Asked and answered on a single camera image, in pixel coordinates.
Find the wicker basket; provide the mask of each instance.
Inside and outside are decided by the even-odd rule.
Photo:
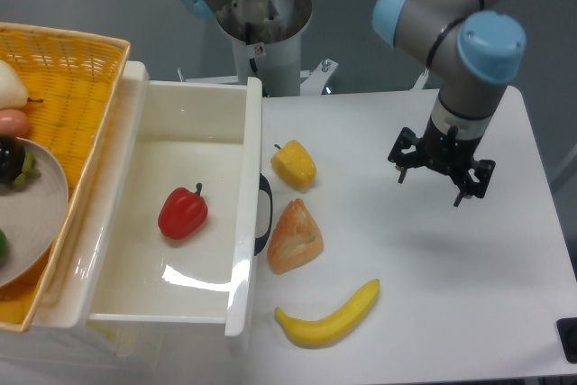
[[[129,52],[128,41],[0,23],[0,60],[14,68],[30,98],[39,101],[23,108],[31,123],[27,138],[50,150],[69,183],[66,217],[50,250],[0,288],[0,330],[26,331],[50,284],[73,216],[89,190]]]

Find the bread slice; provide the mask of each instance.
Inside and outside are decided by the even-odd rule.
[[[297,198],[288,203],[269,242],[267,259],[278,274],[312,261],[323,250],[321,235],[305,202]]]

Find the robotic arm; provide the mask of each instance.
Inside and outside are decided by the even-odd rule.
[[[300,34],[311,0],[180,0],[196,17],[216,16],[231,39],[239,83],[258,75],[271,96],[300,93]]]
[[[485,195],[495,161],[473,154],[527,43],[515,20],[485,11],[498,1],[378,0],[373,11],[383,40],[444,80],[423,137],[403,128],[389,161],[400,171],[399,183],[408,169],[423,166],[449,176],[460,191],[455,206]]]

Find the banana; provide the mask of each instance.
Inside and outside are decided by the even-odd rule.
[[[342,307],[332,315],[316,321],[297,319],[287,315],[280,307],[274,317],[287,337],[300,346],[326,346],[349,334],[369,313],[377,302],[380,281],[370,280],[363,284]]]

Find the drawer handle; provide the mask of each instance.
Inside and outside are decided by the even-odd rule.
[[[259,181],[259,190],[264,191],[269,196],[270,200],[270,216],[269,216],[269,228],[263,236],[259,236],[254,242],[254,255],[256,256],[259,252],[264,249],[270,236],[270,229],[272,228],[272,190],[270,189],[269,181],[261,173],[261,180]]]

